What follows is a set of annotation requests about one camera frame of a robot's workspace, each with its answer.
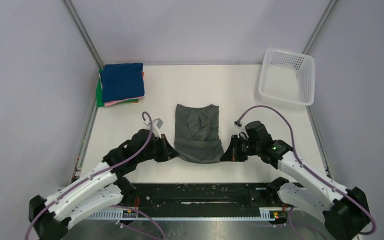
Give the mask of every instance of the white plastic basket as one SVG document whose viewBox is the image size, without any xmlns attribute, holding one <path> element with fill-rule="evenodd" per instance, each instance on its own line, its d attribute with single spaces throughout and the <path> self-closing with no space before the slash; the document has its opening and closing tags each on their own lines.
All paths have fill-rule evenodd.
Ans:
<svg viewBox="0 0 384 240">
<path fill-rule="evenodd" d="M 258 92 L 263 97 L 293 105 L 314 102 L 314 58 L 298 52 L 269 48 L 265 51 Z"/>
</svg>

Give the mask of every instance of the tabletop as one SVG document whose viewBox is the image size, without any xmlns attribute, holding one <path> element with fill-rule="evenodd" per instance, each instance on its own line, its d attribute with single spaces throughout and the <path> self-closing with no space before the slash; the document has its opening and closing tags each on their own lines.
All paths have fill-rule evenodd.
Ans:
<svg viewBox="0 0 384 240">
<path fill-rule="evenodd" d="M 143 111 L 153 119 L 162 119 L 161 133 L 173 146 L 177 104 L 194 108 L 219 106 L 218 134 L 226 151 L 231 135 L 239 133 L 234 121 L 249 107 L 264 104 L 258 94 L 261 65 L 149 65 L 144 66 L 143 71 L 145 97 L 139 103 L 122 103 L 97 110 L 81 175 L 93 169 L 111 149 L 145 127 L 141 117 Z M 300 157 L 325 174 L 306 108 L 269 106 L 290 122 Z M 291 144 L 290 131 L 277 114 L 256 108 L 242 121 L 256 120 L 266 126 L 273 139 Z M 133 183 L 269 183 L 277 177 L 294 180 L 256 156 L 245 162 L 213 164 L 190 163 L 180 158 L 161 163 L 148 160 L 138 164 L 126 177 Z"/>
</svg>

